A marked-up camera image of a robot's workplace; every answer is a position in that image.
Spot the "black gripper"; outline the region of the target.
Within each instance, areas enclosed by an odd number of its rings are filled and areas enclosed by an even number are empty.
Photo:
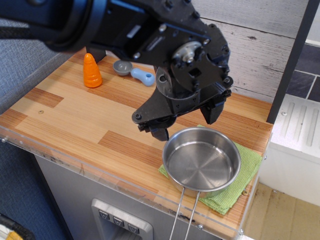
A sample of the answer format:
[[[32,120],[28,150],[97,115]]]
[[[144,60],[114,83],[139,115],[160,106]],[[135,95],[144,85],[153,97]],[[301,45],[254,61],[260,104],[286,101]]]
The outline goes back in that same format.
[[[231,78],[226,83],[218,81],[195,92],[184,89],[169,71],[161,67],[156,69],[155,79],[153,94],[132,114],[132,121],[140,131],[151,132],[159,141],[169,140],[168,128],[177,117],[198,109],[208,125],[215,123],[226,99],[231,96]]]

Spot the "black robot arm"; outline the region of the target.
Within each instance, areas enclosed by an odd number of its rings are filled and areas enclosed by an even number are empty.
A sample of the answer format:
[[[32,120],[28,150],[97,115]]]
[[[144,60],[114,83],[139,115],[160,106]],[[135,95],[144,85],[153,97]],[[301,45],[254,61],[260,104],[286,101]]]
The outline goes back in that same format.
[[[3,0],[0,15],[28,24],[2,30],[2,39],[36,39],[55,52],[108,50],[154,66],[156,88],[132,120],[160,141],[195,110],[214,123],[231,95],[228,43],[189,0]]]

